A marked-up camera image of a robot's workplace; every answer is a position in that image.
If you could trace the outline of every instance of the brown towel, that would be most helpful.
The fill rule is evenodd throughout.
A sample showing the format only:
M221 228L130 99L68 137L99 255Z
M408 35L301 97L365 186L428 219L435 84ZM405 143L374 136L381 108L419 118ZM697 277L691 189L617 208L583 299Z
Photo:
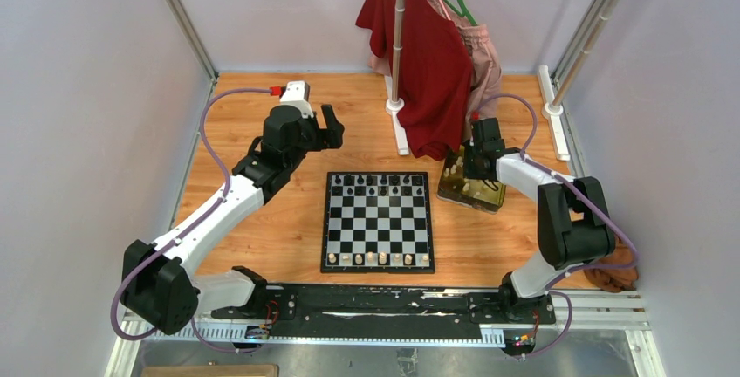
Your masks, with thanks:
M617 238L617 247L614 253L601 259L600 264L629 264L632 262L632 252ZM629 270L585 270L586 278L598 286L601 290L609 292L622 292L634 290L634 282L640 277L637 268Z

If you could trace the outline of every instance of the red t-shirt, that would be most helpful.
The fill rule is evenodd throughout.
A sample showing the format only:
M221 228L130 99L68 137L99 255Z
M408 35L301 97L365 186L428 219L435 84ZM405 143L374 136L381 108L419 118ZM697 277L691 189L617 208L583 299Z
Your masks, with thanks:
M427 0L406 0L405 9L398 88L405 105L398 121L414 156L441 160L463 139L473 64L455 24ZM378 58L387 55L390 65L394 20L395 0L365 0L356 23L373 31L370 50Z

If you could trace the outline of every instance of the chessboard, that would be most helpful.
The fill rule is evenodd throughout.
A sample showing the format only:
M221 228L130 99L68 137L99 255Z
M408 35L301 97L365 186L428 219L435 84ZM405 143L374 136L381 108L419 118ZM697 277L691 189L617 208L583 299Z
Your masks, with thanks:
M434 272L426 172L330 172L322 272Z

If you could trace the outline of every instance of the wooden table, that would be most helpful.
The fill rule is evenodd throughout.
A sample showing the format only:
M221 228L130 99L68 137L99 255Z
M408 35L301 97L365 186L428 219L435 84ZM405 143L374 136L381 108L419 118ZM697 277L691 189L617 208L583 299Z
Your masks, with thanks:
M269 87L304 79L311 102L330 103L345 125L340 150L311 153L282 191L265 207L239 224L216 246L199 273L214 274L243 265L268 282L498 286L502 276L522 265L537 249L536 204L508 187L498 214L491 215L432 198L435 245L434 274L322 274L319 271L324 221L326 173L329 171L427 171L436 193L442 162L428 157L399 156L391 121L385 112L384 79L376 74L225 73L216 91L237 87ZM535 76L506 76L504 91L517 93L535 108L542 107ZM210 111L206 133L228 167L245 156L252 139L261 135L264 118L277 99L239 94L222 99ZM531 116L513 99L502 99L498 118L508 146L521 147L531 131ZM531 156L559 171L548 127L541 116ZM179 221L200 206L223 183L221 173L202 143L182 198ZM581 272L563 281L565 288L593 288Z

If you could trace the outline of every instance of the shirt sleeve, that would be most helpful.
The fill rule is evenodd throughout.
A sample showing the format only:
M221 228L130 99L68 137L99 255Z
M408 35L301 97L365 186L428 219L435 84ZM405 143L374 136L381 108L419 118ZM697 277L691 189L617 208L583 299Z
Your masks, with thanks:
M387 37L383 12L384 0L365 0L355 24L360 28L371 30L370 50L378 58L386 57Z

